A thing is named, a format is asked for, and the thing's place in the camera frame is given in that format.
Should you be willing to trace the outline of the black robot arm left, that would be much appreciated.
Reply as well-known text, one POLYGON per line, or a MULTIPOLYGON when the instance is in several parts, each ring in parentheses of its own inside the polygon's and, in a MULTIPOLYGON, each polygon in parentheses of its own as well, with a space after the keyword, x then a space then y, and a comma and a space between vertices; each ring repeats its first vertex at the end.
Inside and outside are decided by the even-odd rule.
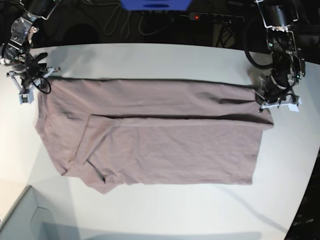
POLYGON ((258 111, 290 104, 298 106, 300 97, 295 94, 294 87, 306 75, 305 59, 295 38, 298 11, 291 0, 257 0, 255 3, 266 29, 266 44, 272 57, 267 65, 258 64, 252 58, 247 37, 257 18, 248 20, 242 34, 246 58, 257 69, 270 70, 269 75, 258 78, 260 86, 255 92, 258 111))

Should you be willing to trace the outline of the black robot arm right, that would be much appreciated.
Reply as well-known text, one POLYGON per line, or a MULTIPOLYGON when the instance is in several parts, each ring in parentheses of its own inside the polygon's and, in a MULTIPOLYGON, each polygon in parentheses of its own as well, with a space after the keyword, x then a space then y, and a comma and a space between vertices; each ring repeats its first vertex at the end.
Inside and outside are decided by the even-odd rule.
POLYGON ((36 23, 48 20, 60 5, 59 0, 21 0, 23 13, 11 25, 10 38, 0 47, 0 64, 11 68, 6 73, 16 84, 19 93, 29 94, 36 88, 43 94, 51 93, 51 84, 48 77, 60 68, 48 67, 41 61, 47 58, 48 53, 42 52, 32 55, 34 35, 40 30, 36 23))

